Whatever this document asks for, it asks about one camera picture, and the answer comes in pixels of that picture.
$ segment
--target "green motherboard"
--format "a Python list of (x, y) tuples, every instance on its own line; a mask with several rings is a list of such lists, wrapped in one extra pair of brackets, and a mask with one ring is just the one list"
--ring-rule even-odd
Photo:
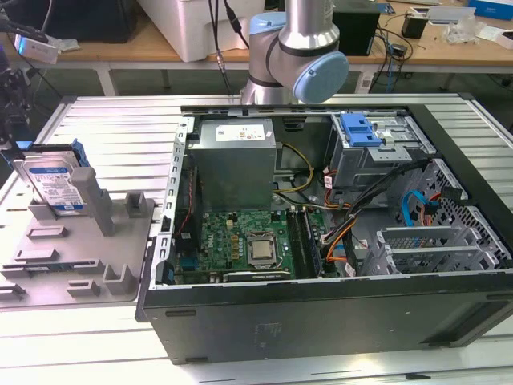
[[(309, 213), (309, 221), (315, 237), (327, 233), (321, 212)], [(295, 278), (285, 211), (205, 213), (201, 233), (199, 271), (266, 268), (250, 263), (249, 258), (253, 256), (248, 255), (248, 241), (273, 237), (276, 263), (269, 268), (288, 271), (291, 278)]]

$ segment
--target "black box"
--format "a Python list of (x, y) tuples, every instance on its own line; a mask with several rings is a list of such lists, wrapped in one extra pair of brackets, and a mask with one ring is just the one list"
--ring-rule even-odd
[(378, 5), (369, 0), (334, 0), (333, 23), (340, 30), (339, 51), (369, 56), (379, 20)]
[(427, 24), (427, 18), (412, 18), (406, 16), (402, 24), (401, 34), (405, 38), (420, 39)]
[[(9, 19), (41, 29), (49, 0), (18, 0), (4, 6)], [(126, 43), (137, 24), (135, 0), (54, 2), (46, 33), (58, 39)]]

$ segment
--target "power supply label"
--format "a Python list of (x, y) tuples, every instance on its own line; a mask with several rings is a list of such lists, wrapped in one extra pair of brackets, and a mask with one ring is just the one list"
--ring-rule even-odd
[(66, 167), (29, 168), (39, 194), (54, 209), (69, 211), (83, 209), (79, 190), (70, 184), (70, 172)]
[(216, 142), (265, 140), (263, 124), (221, 124), (216, 128)]

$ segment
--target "wooden desk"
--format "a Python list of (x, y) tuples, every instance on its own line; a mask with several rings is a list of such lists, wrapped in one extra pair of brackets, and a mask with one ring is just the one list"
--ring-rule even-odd
[[(450, 0), (443, 0), (447, 5)], [(412, 5), (391, 2), (396, 15), (404, 14)], [(391, 17), (382, 15), (380, 25), (385, 26)], [(504, 22), (491, 18), (479, 18), (490, 26), (513, 28), (513, 22)], [(401, 34), (403, 18), (394, 18), (386, 26), (389, 30)], [(421, 39), (410, 39), (414, 54), (403, 66), (408, 72), (444, 72), (444, 73), (513, 73), (513, 51), (506, 50), (499, 44), (480, 40), (479, 44), (450, 45), (443, 41), (444, 26), (431, 26), (429, 23)], [(401, 43), (400, 38), (390, 36), (392, 43)], [(134, 37), (126, 44), (80, 43), (79, 51), (65, 52), (59, 56), (52, 68), (92, 69), (98, 74), (105, 95), (116, 95), (115, 83), (111, 70), (116, 69), (154, 69), (161, 70), (164, 83), (168, 82), (167, 70), (214, 70), (217, 69), (215, 55), (205, 60), (184, 63), (168, 44), (155, 25), (146, 17), (139, 20)], [(4, 44), (10, 59), (21, 67), (20, 61), (10, 44)], [(369, 56), (349, 57), (350, 70), (360, 73), (357, 82), (358, 93), (369, 90), (370, 80), (378, 71), (385, 58), (385, 47), (381, 40), (375, 39)], [(247, 70), (249, 54), (247, 50), (224, 52), (224, 61), (229, 70)]]

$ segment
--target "motherboard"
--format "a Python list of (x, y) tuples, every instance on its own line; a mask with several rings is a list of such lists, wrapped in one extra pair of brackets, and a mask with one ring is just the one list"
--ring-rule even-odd
[[(319, 210), (305, 213), (312, 242), (327, 233)], [(196, 265), (180, 261), (183, 270), (196, 272), (282, 271), (297, 277), (293, 250), (302, 234), (290, 229), (295, 217), (287, 211), (239, 211), (205, 213), (201, 248)]]

